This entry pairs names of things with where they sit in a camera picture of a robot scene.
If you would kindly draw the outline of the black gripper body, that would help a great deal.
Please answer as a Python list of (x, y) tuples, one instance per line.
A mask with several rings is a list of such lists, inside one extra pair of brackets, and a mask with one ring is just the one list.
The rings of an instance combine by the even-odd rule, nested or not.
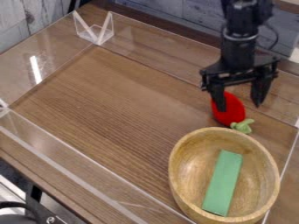
[(216, 63), (200, 70), (200, 89), (208, 91), (211, 81), (221, 82), (224, 87), (252, 82), (257, 77), (256, 70), (261, 67), (268, 67), (271, 69), (275, 79), (277, 76), (276, 67), (279, 60), (276, 56), (259, 54), (255, 56), (255, 62), (249, 68), (236, 69), (228, 66), (224, 60), (220, 59)]

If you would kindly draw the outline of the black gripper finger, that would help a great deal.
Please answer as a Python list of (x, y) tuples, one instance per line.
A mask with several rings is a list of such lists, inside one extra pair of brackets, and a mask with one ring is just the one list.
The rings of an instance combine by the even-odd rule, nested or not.
[(273, 80), (273, 73), (268, 67), (261, 67), (256, 70), (256, 78), (251, 82), (251, 100), (256, 107), (260, 106), (267, 98), (267, 92)]
[(208, 85), (208, 92), (211, 99), (216, 104), (216, 109), (219, 112), (227, 111), (227, 101), (224, 96), (224, 84), (216, 80), (212, 80)]

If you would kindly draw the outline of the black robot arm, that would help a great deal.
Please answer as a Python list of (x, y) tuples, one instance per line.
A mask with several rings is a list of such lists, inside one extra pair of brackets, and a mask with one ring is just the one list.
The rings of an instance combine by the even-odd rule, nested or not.
[(249, 97), (259, 107), (277, 77), (279, 58), (256, 54), (259, 27), (272, 17), (272, 0), (220, 0), (225, 23), (220, 30), (219, 60), (200, 70), (203, 91), (220, 112), (227, 111), (224, 88), (251, 83)]

